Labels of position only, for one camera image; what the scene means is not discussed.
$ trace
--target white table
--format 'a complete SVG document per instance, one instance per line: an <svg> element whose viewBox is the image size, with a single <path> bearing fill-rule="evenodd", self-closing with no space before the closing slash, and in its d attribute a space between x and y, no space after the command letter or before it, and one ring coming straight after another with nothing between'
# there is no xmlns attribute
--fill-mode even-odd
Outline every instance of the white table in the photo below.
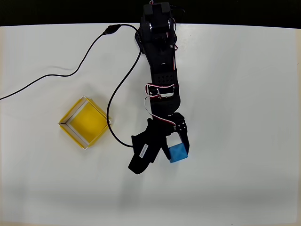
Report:
<svg viewBox="0 0 301 226"><path fill-rule="evenodd" d="M107 25L1 28L1 96L41 75L75 70ZM84 151L57 125L82 95L106 108L137 57L133 29L102 37L76 75L43 79L3 100L2 220L73 226L296 222L295 33L179 24L178 111L188 124L190 154L170 164L161 151L141 175L127 168L133 151L109 132ZM144 85L150 81L142 56L113 100L113 130L126 143L146 128Z"/></svg>

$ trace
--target yellow box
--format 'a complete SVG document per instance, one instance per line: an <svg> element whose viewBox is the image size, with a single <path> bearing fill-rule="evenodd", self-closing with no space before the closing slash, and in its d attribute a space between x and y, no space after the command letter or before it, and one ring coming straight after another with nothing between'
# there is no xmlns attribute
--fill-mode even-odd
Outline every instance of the yellow box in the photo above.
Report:
<svg viewBox="0 0 301 226"><path fill-rule="evenodd" d="M82 148L87 149L108 129L106 113L83 96L58 123Z"/></svg>

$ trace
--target cable connector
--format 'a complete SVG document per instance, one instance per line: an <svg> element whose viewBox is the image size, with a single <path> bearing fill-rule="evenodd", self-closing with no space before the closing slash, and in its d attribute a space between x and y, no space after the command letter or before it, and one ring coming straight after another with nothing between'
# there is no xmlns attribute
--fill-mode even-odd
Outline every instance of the cable connector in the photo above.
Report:
<svg viewBox="0 0 301 226"><path fill-rule="evenodd" d="M113 33L115 33L120 27L121 27L121 24L110 25L110 26L108 26L108 27L104 30L103 35L106 35L106 34L113 34Z"/></svg>

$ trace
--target black background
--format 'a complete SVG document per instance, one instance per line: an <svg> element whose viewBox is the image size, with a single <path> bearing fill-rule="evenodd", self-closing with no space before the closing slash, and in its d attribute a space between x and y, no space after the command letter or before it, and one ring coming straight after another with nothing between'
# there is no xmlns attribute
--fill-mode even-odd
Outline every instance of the black background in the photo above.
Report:
<svg viewBox="0 0 301 226"><path fill-rule="evenodd" d="M0 26L138 23L145 0L0 0ZM301 0L170 0L177 23L301 28Z"/></svg>

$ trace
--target blue cube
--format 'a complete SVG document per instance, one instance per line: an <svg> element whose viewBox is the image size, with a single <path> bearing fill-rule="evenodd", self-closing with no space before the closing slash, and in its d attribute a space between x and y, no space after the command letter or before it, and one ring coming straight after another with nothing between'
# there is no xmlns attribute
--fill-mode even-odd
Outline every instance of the blue cube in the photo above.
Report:
<svg viewBox="0 0 301 226"><path fill-rule="evenodd" d="M170 156L171 156L171 159L169 160L170 163L173 163L173 162L176 162L176 161L179 161L182 159L186 159L188 157L183 143L169 147L168 149L169 149Z"/></svg>

